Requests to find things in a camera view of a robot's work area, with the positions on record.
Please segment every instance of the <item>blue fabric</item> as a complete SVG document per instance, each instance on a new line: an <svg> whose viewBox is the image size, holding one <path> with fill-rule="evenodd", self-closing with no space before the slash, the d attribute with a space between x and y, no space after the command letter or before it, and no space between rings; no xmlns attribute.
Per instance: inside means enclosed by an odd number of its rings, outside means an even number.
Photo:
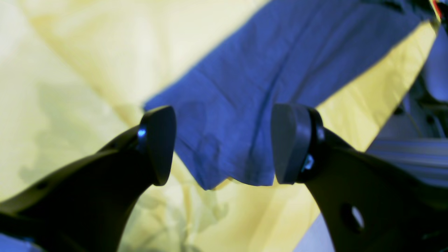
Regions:
<svg viewBox="0 0 448 252"><path fill-rule="evenodd" d="M172 105L176 152L204 189L273 183L274 103L316 107L421 21L360 0L274 0L145 105Z"/></svg>

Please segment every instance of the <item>yellow cloth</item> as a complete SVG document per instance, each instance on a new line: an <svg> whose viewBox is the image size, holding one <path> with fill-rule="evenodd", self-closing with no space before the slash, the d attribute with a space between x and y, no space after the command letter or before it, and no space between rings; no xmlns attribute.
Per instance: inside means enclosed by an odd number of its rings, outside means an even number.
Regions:
<svg viewBox="0 0 448 252"><path fill-rule="evenodd" d="M266 2L0 1L0 200L137 124L144 100ZM326 127L365 150L434 39L422 24L322 103ZM139 200L120 251L288 252L318 214L303 185L203 191L175 156L167 185Z"/></svg>

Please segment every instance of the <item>yellow fabric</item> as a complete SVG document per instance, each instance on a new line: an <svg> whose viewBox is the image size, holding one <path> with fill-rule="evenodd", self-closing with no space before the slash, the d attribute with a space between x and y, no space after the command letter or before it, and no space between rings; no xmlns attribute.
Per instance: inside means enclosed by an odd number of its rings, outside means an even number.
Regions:
<svg viewBox="0 0 448 252"><path fill-rule="evenodd" d="M266 1L0 1L0 200L138 123L144 100ZM422 24L318 107L325 125L365 150L434 39ZM167 185L139 200L120 251L288 252L318 213L301 185L203 191L175 156Z"/></svg>

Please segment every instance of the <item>black metal bracket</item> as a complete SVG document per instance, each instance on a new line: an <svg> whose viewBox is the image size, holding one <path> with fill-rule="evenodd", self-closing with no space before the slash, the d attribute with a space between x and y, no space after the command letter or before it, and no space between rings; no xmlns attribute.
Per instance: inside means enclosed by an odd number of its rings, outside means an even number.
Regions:
<svg viewBox="0 0 448 252"><path fill-rule="evenodd" d="M448 190L354 150L319 113L276 104L271 140L279 183L305 183L337 252L448 249Z"/></svg>
<svg viewBox="0 0 448 252"><path fill-rule="evenodd" d="M175 137L172 107L147 112L96 154L2 202L0 233L49 252L116 251L139 196L166 183Z"/></svg>

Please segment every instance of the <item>blue cloth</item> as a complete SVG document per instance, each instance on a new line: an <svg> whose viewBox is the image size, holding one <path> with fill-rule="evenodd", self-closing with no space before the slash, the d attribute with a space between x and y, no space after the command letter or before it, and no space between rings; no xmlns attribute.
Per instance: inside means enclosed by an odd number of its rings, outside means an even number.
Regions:
<svg viewBox="0 0 448 252"><path fill-rule="evenodd" d="M204 189L269 186L272 105L316 107L421 19L360 0L274 0L145 109L174 107L175 150Z"/></svg>

